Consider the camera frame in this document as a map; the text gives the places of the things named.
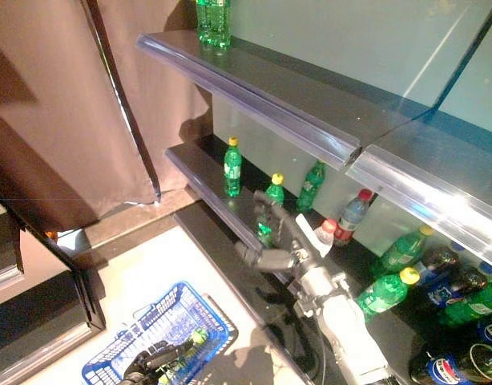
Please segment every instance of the green bottle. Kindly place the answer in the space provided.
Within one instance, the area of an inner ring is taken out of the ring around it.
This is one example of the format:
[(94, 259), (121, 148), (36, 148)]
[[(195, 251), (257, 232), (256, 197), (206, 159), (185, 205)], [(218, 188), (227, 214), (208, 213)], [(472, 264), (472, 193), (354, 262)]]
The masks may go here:
[[(268, 197), (273, 199), (274, 201), (278, 202), (280, 205), (284, 203), (284, 188), (282, 187), (282, 184), (284, 183), (284, 175), (283, 174), (272, 174), (271, 178), (271, 185), (269, 185), (268, 189), (265, 190), (265, 193)], [(269, 226), (266, 225), (266, 220), (265, 217), (258, 217), (257, 218), (257, 234), (259, 236), (259, 239), (266, 245), (267, 247), (270, 247), (272, 242), (271, 242), (271, 232), (272, 230), (269, 228)]]
[(422, 225), (418, 231), (399, 237), (383, 255), (371, 266), (375, 278), (397, 273), (408, 265), (413, 265), (422, 256), (427, 238), (433, 229)]
[(196, 0), (196, 16), (198, 18), (198, 39), (202, 43), (207, 43), (211, 25), (208, 12), (208, 6), (210, 5), (210, 0)]
[(239, 140), (235, 136), (228, 138), (228, 150), (224, 154), (224, 191), (229, 197), (237, 197), (240, 192), (240, 155)]
[(486, 287), (455, 302), (438, 313), (442, 325), (458, 327), (485, 315), (492, 314), (492, 282)]
[(208, 42), (213, 46), (226, 48), (230, 45), (230, 0), (208, 0), (210, 33)]
[(316, 199), (319, 187), (325, 181), (325, 164), (318, 160), (307, 172), (303, 186), (301, 186), (300, 196), (297, 198), (297, 211), (307, 213), (312, 208), (313, 201)]
[(368, 322), (376, 314), (396, 306), (406, 298), (408, 286), (419, 280), (419, 273), (413, 267), (403, 269), (399, 274), (378, 278), (356, 299)]

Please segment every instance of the blue shopping basket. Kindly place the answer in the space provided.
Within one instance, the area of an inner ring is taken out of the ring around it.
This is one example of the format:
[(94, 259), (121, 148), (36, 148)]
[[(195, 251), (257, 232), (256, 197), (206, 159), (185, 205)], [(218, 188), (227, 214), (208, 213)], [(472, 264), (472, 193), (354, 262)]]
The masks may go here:
[(236, 332), (234, 326), (223, 320), (188, 283), (179, 282), (84, 365), (83, 378), (88, 385), (117, 384), (138, 353), (160, 341), (179, 345), (200, 327), (208, 332), (208, 338), (197, 354), (171, 378), (174, 385), (191, 381), (206, 363), (232, 343), (235, 335), (231, 332)]

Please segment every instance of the red bottle cap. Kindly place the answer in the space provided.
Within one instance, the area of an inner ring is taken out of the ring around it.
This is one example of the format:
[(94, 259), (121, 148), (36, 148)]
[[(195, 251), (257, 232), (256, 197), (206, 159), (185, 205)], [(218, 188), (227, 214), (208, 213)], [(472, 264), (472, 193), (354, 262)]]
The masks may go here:
[(370, 201), (372, 196), (373, 196), (373, 192), (367, 188), (363, 188), (358, 193), (358, 197), (363, 201)]
[(333, 219), (327, 219), (321, 225), (323, 231), (326, 233), (335, 233), (335, 229), (337, 228), (337, 223)]

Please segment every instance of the white floor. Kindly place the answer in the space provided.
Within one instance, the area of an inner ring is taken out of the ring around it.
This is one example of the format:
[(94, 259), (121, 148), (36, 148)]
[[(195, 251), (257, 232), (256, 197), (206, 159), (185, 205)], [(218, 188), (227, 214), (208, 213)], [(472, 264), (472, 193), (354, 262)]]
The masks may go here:
[(100, 301), (107, 329), (50, 365), (26, 385), (84, 383), (81, 369), (130, 322), (131, 314), (179, 281), (210, 295), (239, 330), (237, 340), (198, 377), (209, 385), (304, 383), (272, 347), (264, 332), (189, 236), (175, 227), (112, 259), (99, 271), (106, 295)]

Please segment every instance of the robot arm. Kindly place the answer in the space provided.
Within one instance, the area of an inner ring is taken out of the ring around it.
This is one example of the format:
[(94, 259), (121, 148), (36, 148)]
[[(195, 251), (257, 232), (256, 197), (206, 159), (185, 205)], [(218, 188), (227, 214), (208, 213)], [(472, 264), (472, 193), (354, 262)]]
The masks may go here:
[(244, 263), (263, 271), (292, 270), (299, 288), (296, 312), (316, 317), (348, 385), (397, 383), (389, 373), (383, 353), (365, 328), (364, 315), (349, 293), (345, 274), (332, 277), (321, 264), (318, 250), (322, 245), (315, 244), (318, 240), (313, 234), (305, 234), (311, 231), (308, 223), (302, 216), (294, 221), (262, 192), (255, 192), (254, 197), (256, 212), (268, 218), (273, 244), (279, 249), (257, 253), (238, 242), (236, 250)]

